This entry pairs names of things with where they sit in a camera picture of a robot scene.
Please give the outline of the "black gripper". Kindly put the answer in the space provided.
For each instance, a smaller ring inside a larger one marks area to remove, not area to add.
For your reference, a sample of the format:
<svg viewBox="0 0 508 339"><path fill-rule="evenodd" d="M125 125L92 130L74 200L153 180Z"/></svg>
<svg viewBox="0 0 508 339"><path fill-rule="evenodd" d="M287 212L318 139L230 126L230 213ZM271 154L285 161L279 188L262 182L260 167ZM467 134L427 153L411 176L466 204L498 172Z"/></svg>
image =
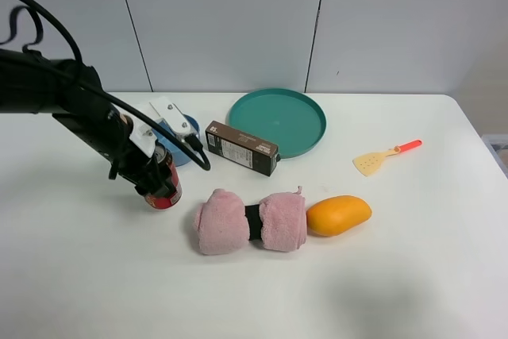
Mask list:
<svg viewBox="0 0 508 339"><path fill-rule="evenodd" d="M98 108L82 108L52 117L110 163L109 179L121 176L134 180L140 195L172 198L178 194L178 180L167 177L161 184L159 164L131 140L133 122L104 102Z"/></svg>

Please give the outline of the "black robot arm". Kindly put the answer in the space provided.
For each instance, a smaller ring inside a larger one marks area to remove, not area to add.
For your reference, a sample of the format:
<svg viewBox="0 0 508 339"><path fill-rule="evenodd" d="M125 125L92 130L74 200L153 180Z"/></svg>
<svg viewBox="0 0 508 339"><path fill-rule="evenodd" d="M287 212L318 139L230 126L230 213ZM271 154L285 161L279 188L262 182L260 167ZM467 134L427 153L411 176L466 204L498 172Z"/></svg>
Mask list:
<svg viewBox="0 0 508 339"><path fill-rule="evenodd" d="M93 67L3 50L1 111L51 114L110 163L110 179L126 179L141 196L172 198L180 191L171 154L161 144L146 154L131 141L133 118L108 100Z"/></svg>

